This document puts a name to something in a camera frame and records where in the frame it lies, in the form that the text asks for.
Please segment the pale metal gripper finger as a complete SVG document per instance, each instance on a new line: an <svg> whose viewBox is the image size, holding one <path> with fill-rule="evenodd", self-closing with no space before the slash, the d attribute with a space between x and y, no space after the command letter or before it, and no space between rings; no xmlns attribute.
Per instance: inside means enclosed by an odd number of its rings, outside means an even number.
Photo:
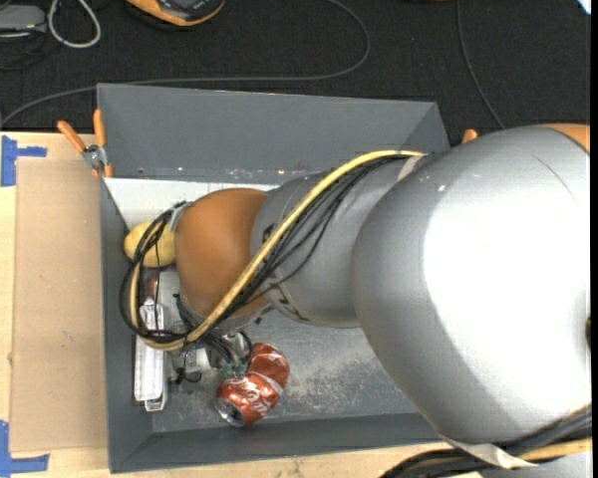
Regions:
<svg viewBox="0 0 598 478"><path fill-rule="evenodd" d="M147 412L162 411L167 400L165 352L136 339L134 399Z"/></svg>
<svg viewBox="0 0 598 478"><path fill-rule="evenodd" d="M141 274L140 317L148 330L161 331L166 336L178 333L178 288L174 270L148 270Z"/></svg>

